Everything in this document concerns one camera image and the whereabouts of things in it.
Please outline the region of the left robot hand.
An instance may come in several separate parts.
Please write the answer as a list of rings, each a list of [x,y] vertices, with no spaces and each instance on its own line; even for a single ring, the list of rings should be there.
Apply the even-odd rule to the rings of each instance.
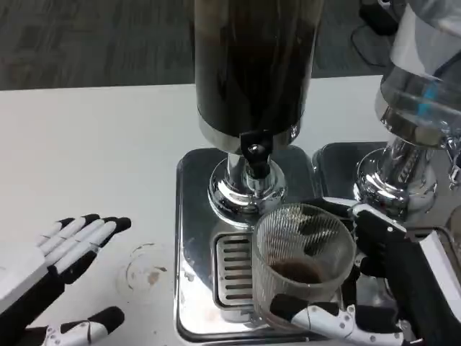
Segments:
[[[54,222],[34,243],[2,245],[1,344],[95,345],[120,327],[125,315],[116,306],[63,324],[32,323],[131,225],[128,217],[92,213]]]

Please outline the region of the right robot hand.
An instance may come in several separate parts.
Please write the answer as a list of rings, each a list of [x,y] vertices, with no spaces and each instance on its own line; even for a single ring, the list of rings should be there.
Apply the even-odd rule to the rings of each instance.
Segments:
[[[382,247],[385,278],[400,315],[413,328],[413,345],[460,344],[460,282],[436,230],[424,238],[366,203],[349,209],[358,229]],[[275,316],[301,329],[353,345],[408,345],[403,331],[386,325],[378,307],[306,301],[278,293]]]

